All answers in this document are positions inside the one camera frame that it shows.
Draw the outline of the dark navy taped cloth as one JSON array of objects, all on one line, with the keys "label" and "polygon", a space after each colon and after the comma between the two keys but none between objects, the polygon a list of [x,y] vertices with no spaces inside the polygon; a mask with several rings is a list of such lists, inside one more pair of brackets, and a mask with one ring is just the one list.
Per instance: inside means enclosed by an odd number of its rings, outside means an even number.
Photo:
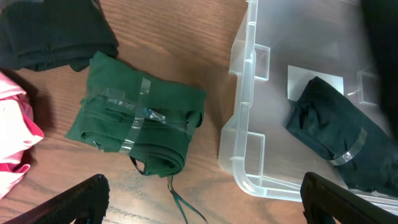
[{"label": "dark navy taped cloth", "polygon": [[397,196],[397,142],[321,78],[308,82],[286,129],[332,164],[348,188]]}]

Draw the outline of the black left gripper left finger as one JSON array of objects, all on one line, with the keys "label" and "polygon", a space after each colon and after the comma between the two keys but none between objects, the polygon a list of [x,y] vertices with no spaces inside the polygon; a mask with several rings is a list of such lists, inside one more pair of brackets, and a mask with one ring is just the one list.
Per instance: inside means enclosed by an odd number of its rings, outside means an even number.
[{"label": "black left gripper left finger", "polygon": [[107,178],[96,174],[5,224],[101,224],[109,192]]}]

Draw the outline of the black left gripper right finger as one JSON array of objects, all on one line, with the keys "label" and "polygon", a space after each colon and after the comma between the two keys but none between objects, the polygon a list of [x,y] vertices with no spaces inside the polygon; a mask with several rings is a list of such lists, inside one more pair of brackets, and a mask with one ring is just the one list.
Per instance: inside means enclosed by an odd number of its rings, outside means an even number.
[{"label": "black left gripper right finger", "polygon": [[397,216],[314,172],[304,175],[300,195],[308,224],[397,224]]}]

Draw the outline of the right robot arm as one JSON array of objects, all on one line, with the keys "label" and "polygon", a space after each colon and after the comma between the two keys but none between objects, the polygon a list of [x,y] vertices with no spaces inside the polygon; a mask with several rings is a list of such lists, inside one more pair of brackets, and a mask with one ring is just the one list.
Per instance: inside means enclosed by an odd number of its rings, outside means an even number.
[{"label": "right robot arm", "polygon": [[397,0],[362,0],[364,27],[380,79],[381,110],[397,137]]}]

